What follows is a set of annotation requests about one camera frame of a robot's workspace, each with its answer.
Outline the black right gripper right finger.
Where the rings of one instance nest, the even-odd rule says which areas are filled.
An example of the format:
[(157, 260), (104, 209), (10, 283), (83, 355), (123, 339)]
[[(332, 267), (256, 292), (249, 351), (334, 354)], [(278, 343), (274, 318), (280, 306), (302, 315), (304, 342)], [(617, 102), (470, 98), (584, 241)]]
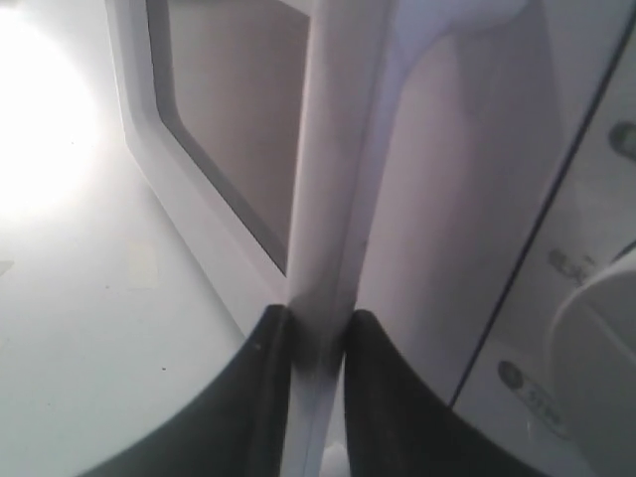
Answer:
[(345, 334), (344, 414), (354, 476), (539, 473), (459, 418), (367, 310), (354, 312)]

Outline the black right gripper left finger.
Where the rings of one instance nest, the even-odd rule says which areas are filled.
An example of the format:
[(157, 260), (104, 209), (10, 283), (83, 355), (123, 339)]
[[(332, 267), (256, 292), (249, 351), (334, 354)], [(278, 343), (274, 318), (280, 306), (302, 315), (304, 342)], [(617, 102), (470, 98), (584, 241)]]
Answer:
[(276, 476), (288, 417), (293, 316), (267, 306), (223, 371), (188, 405), (90, 476)]

